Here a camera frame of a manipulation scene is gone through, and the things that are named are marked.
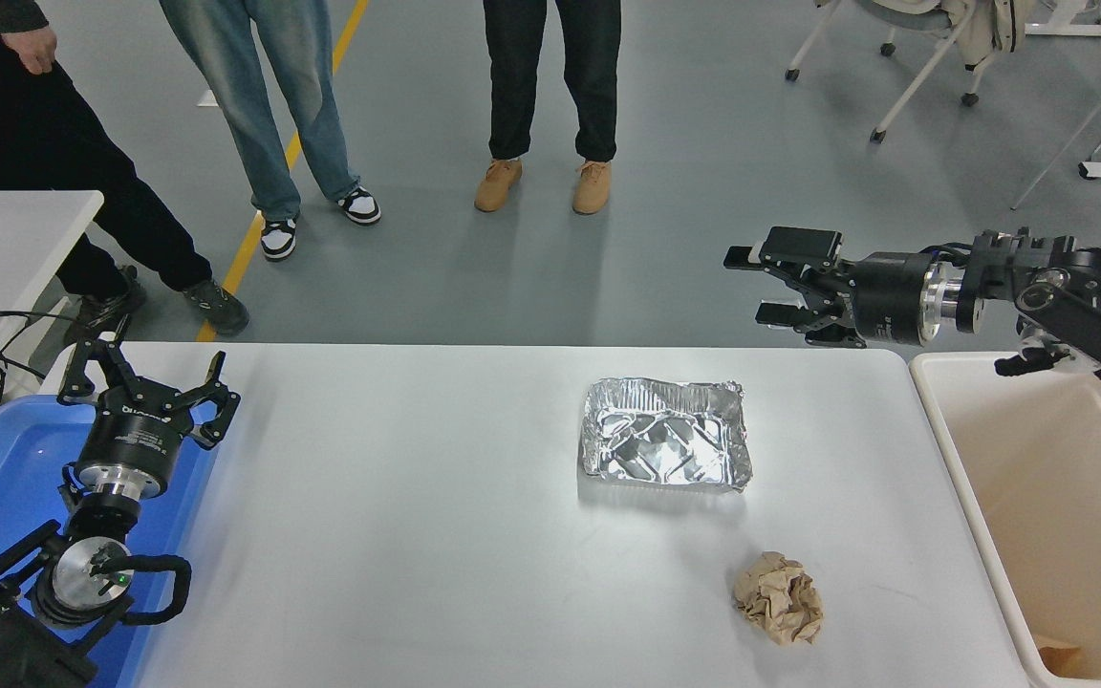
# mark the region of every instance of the gray floor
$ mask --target gray floor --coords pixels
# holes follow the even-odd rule
[[[43,4],[79,90],[221,275],[252,219],[249,187],[221,114],[196,108],[206,85],[156,3]],[[355,0],[330,4],[337,35]],[[989,69],[970,109],[958,103],[969,79],[952,53],[874,145],[870,131],[931,40],[903,34],[881,57],[883,25],[844,6],[800,80],[784,81],[820,15],[807,0],[624,3],[612,200],[578,217],[576,110],[554,10],[525,177],[505,208],[478,214],[489,162],[481,3],[372,1],[336,85],[351,163],[384,219],[352,226],[298,164],[301,247],[283,263],[253,258],[239,291],[253,323],[236,340],[800,347],[753,325],[761,299],[792,294],[722,270],[730,243],[760,243],[780,225],[842,231],[846,258],[1023,226],[1101,244],[1101,182],[1076,174],[1097,131],[1010,210],[1101,97],[1098,40],[1031,36]],[[275,110],[286,141],[292,123]],[[193,339],[185,304],[152,274],[144,284],[152,301],[132,337]],[[1015,348],[1012,310],[1000,306],[981,335],[931,349]]]

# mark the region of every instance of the tan boot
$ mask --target tan boot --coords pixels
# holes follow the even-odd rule
[[[503,208],[508,200],[508,190],[521,178],[521,161],[492,161],[487,175],[478,183],[475,194],[475,208],[484,214],[493,214]]]
[[[580,165],[580,184],[576,185],[576,198],[571,209],[581,215],[591,215],[606,207],[611,197],[611,165],[585,161]]]

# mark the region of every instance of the white plastic bin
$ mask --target white plastic bin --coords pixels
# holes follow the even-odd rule
[[[912,374],[1026,674],[1101,688],[1101,383],[998,378],[1005,356],[924,353]],[[1032,632],[1080,646],[1080,678],[1045,669]]]

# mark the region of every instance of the blue tray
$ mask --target blue tray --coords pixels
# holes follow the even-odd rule
[[[66,506],[57,492],[62,466],[78,458],[92,417],[91,406],[62,406],[53,396],[23,396],[0,408],[0,554],[50,518],[66,523]],[[214,455],[215,449],[205,452],[192,439],[185,440],[167,492],[142,503],[139,525],[127,539],[131,553],[181,554],[181,544],[207,485]],[[170,600],[170,588],[171,575],[139,575],[130,587],[135,600],[132,611],[163,609]],[[26,598],[19,604],[31,612]],[[181,623],[179,615],[170,623]],[[84,626],[57,635],[74,641],[87,630]],[[88,654],[99,667],[91,687],[134,685],[149,632],[150,626],[119,624],[101,640]]]

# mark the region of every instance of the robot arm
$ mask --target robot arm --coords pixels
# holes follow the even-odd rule
[[[792,327],[808,345],[864,348],[873,339],[922,347],[946,323],[977,331],[984,301],[1009,301],[1022,347],[996,361],[998,374],[1084,357],[1101,379],[1101,249],[1075,249],[1071,236],[1032,238],[1025,229],[864,261],[843,260],[842,243],[835,231],[776,227],[756,250],[729,248],[724,266],[768,273],[800,293],[804,308],[765,302],[755,319]]]
[[[99,395],[86,373],[91,361],[108,383]],[[139,523],[141,502],[170,487],[181,440],[192,437],[210,448],[227,435],[240,395],[219,380],[222,364],[220,351],[206,382],[181,392],[134,374],[117,341],[76,343],[57,402],[91,402],[96,419],[78,458],[62,470],[58,489],[69,510],[65,527],[47,522],[0,554],[0,685],[83,687],[97,671],[87,653],[115,624],[150,626],[183,611],[189,563],[174,554],[131,554],[127,536]],[[214,405],[215,415],[195,423],[192,411],[205,402]],[[128,589],[134,577],[163,571],[175,577],[170,604],[131,611],[134,599]],[[34,576],[26,592],[30,614],[17,602]],[[50,631],[79,626],[89,630],[76,643]]]

